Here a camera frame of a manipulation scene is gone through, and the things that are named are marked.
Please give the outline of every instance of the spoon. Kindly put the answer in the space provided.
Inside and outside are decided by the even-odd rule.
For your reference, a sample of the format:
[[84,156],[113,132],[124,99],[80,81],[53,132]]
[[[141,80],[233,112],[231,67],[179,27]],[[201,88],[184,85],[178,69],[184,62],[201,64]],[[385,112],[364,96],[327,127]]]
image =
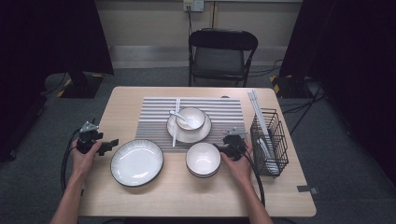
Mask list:
[[177,113],[175,110],[169,111],[169,114],[175,115],[175,116],[179,117],[180,119],[183,119],[184,122],[186,122],[187,125],[189,125],[193,129],[197,129],[200,127],[200,125],[195,122],[195,119],[186,119],[183,115]]

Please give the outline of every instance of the striped placemat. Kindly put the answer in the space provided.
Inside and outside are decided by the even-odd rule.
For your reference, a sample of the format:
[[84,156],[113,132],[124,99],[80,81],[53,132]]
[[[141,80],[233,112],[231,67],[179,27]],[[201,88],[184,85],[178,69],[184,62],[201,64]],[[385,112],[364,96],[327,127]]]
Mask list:
[[[210,117],[212,129],[209,135],[199,142],[215,143],[223,146],[224,131],[232,128],[245,129],[241,103],[236,98],[178,97],[180,109],[196,107]],[[166,123],[169,111],[176,109],[176,97],[145,97],[140,111],[135,139],[148,139],[156,143],[163,151],[187,151],[196,143],[176,141],[172,147],[172,135],[167,131]]]

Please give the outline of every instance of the tabletop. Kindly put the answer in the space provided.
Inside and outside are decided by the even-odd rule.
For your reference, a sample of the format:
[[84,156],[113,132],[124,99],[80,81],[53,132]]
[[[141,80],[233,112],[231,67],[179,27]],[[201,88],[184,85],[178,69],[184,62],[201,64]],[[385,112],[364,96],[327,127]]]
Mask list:
[[[98,217],[246,217],[248,215],[238,187],[225,163],[209,178],[192,175],[185,162],[185,152],[164,152],[163,168],[150,183],[138,188],[119,184],[112,176],[110,163],[123,144],[135,139],[140,110],[145,97],[221,97],[240,99],[246,130],[254,118],[248,98],[250,88],[195,87],[117,87],[113,90],[99,123],[103,141],[120,139],[105,156],[96,156],[85,183],[79,214]],[[261,176],[266,210],[271,217],[312,217],[316,213],[309,191],[300,192],[306,180],[282,116],[276,95],[271,89],[254,89],[259,104],[277,111],[285,125],[289,164],[277,178]],[[254,174],[252,184],[259,194]]]

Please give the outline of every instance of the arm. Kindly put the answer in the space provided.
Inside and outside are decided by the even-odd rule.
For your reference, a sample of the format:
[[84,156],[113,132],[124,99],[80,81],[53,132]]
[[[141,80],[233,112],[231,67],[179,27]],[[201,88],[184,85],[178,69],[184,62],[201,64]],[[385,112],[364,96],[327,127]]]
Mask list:
[[[253,147],[248,140],[245,140],[245,143],[247,145],[247,153],[250,154]],[[251,184],[251,167],[248,160],[245,157],[242,157],[239,161],[232,161],[224,153],[221,152],[220,155],[222,160],[231,170],[233,179],[236,181],[238,188],[242,192],[250,223],[273,223]]]
[[59,203],[58,209],[56,210],[51,223],[78,223],[81,189],[88,172],[91,170],[93,157],[101,145],[101,142],[95,143],[91,150],[86,154],[80,153],[76,148],[72,149],[73,172],[69,178],[66,190],[64,191],[64,196]]

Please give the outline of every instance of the human hand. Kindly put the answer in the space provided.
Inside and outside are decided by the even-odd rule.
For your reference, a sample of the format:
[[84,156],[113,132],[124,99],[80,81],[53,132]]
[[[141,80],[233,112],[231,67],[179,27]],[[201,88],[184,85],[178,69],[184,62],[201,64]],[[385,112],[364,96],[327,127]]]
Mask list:
[[[247,151],[245,154],[248,156],[253,151],[253,146],[249,143],[247,139],[245,139],[245,144],[247,146]],[[227,155],[223,152],[220,152],[220,156],[221,159],[229,167],[233,179],[240,187],[246,184],[251,185],[251,181],[250,181],[251,166],[247,158],[242,156],[242,158],[239,159],[239,161],[233,161],[232,159],[228,158]]]
[[96,142],[91,147],[91,150],[86,154],[82,154],[76,149],[77,140],[73,142],[73,149],[71,151],[73,158],[73,172],[72,176],[77,178],[85,179],[88,175],[88,172],[91,170],[93,158],[95,156],[96,151],[102,145],[102,142]]

